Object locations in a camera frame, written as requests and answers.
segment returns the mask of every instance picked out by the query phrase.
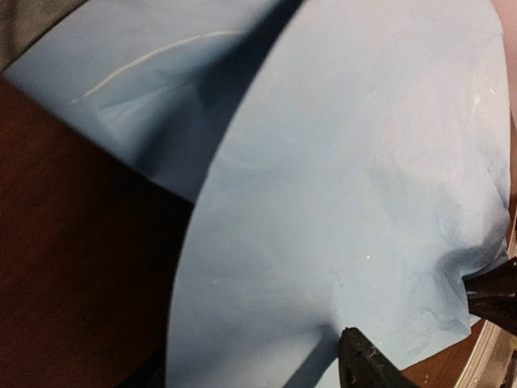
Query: gray fabric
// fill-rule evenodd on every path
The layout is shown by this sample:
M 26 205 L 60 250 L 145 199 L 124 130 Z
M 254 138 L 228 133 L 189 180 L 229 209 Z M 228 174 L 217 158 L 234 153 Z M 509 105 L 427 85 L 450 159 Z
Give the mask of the gray fabric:
M 1 0 L 0 70 L 86 0 Z

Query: dark wooden surface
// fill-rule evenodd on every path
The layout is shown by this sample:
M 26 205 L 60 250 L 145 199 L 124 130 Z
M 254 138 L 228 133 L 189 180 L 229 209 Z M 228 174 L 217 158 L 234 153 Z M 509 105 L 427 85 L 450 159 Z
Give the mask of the dark wooden surface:
M 0 387 L 112 387 L 163 340 L 190 206 L 0 80 Z

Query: wrinkle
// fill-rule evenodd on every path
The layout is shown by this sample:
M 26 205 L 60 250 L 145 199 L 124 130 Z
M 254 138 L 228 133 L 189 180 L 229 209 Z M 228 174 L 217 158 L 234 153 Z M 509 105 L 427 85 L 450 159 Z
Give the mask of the wrinkle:
M 97 91 L 101 90 L 103 87 L 105 87 L 109 82 L 111 82 L 113 79 L 119 77 L 124 71 L 129 70 L 137 65 L 140 65 L 141 63 L 149 60 L 152 57 L 157 56 L 160 53 L 164 53 L 165 51 L 176 49 L 177 47 L 184 46 L 185 44 L 190 44 L 196 40 L 201 39 L 207 39 L 207 38 L 213 38 L 216 36 L 239 36 L 244 35 L 245 32 L 241 31 L 215 31 L 215 32 L 209 32 L 208 34 L 204 35 L 196 35 L 191 36 L 186 39 L 177 40 L 174 43 L 168 44 L 166 46 L 156 48 L 155 50 L 151 51 L 150 53 L 147 53 L 141 57 L 138 57 L 134 61 L 129 62 L 126 65 L 121 66 L 117 70 L 113 71 L 111 74 L 109 74 L 105 79 L 103 79 L 101 82 L 99 82 L 97 85 L 89 89 L 84 95 L 77 99 L 73 99 L 69 102 L 69 105 L 75 105 L 76 103 L 80 103 L 90 95 L 93 95 Z

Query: blue plastic sheet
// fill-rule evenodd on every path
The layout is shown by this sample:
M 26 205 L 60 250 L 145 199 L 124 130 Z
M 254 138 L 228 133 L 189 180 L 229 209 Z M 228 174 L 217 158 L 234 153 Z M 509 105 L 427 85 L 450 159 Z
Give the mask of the blue plastic sheet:
M 462 278 L 506 258 L 490 2 L 279 4 L 90 0 L 6 72 L 154 182 L 203 187 L 170 388 L 335 388 L 345 327 L 405 368 L 469 334 Z

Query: wooden table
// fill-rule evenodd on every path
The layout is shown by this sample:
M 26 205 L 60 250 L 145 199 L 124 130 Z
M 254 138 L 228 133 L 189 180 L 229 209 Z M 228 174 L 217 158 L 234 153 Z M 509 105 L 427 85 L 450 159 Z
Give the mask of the wooden table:
M 3 80 L 0 147 L 0 387 L 113 387 L 164 338 L 191 206 Z M 480 328 L 407 376 L 453 387 Z

